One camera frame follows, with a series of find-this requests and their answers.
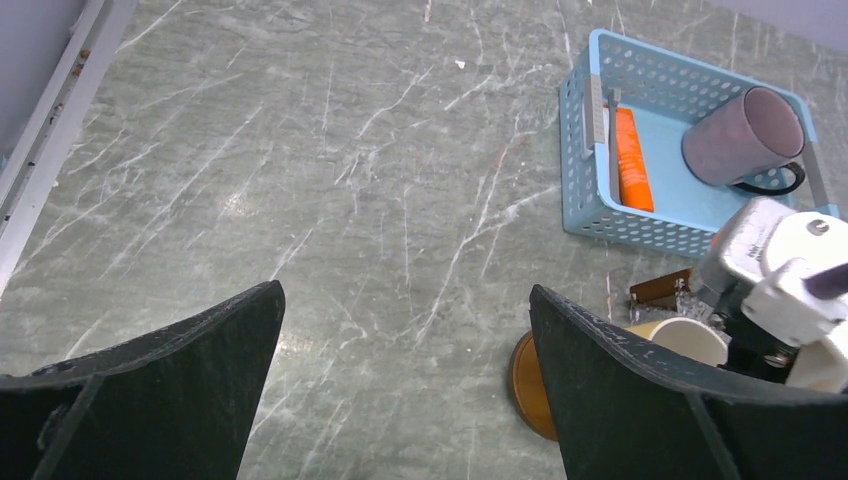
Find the round wooden coaster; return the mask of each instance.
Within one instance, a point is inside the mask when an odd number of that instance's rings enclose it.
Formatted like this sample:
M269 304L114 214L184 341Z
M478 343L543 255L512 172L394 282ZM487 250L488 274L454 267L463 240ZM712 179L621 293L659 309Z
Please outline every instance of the round wooden coaster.
M512 404L521 419L534 432L548 440L557 441L559 437L548 406L545 385L542 383L542 371L539 369L533 332L527 332L515 345L509 360L507 383Z

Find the mug handle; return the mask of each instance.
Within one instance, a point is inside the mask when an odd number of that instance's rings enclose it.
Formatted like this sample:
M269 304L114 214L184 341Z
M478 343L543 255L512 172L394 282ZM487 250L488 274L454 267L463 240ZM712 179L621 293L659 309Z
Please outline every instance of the mug handle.
M801 168L801 165L798 165L796 162L787 163L786 165L783 165L780 168L785 168L792 172L793 175L795 175L795 181L792 182L792 185L774 190L769 188L756 187L754 185L751 185L750 183L736 183L732 186L738 188L739 190L742 190L743 192L753 193L756 195L765 195L768 197L779 197L781 195L787 195L789 193L794 192L798 187L801 186L802 183L804 183L804 179L807 178L807 174L806 172L804 172L804 169Z

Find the gray marble table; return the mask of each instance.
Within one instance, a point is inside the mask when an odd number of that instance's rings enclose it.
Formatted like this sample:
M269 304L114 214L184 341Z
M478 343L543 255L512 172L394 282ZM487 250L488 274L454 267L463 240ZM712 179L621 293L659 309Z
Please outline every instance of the gray marble table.
M562 231L557 86L596 27L799 93L848 211L848 57L698 0L142 1L0 303L0 370L277 278L240 478L562 478L505 394L531 286L623 323L629 283L691 264Z

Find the blue plastic basket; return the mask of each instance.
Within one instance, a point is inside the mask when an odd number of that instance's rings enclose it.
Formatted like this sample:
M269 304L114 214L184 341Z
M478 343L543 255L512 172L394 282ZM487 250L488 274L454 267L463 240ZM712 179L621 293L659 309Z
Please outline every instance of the blue plastic basket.
M794 93L663 50L595 30L560 88L563 225L566 231L700 257L713 235L750 198L698 180L683 161L683 134L713 110L753 86L782 94L804 126L801 154L819 210L838 216L815 156L810 112ZM625 207L611 195L610 155L603 107L613 89L633 110L654 198L654 212ZM612 178L617 182L617 174ZM766 188L786 185L778 170L748 179ZM778 198L792 205L789 196Z

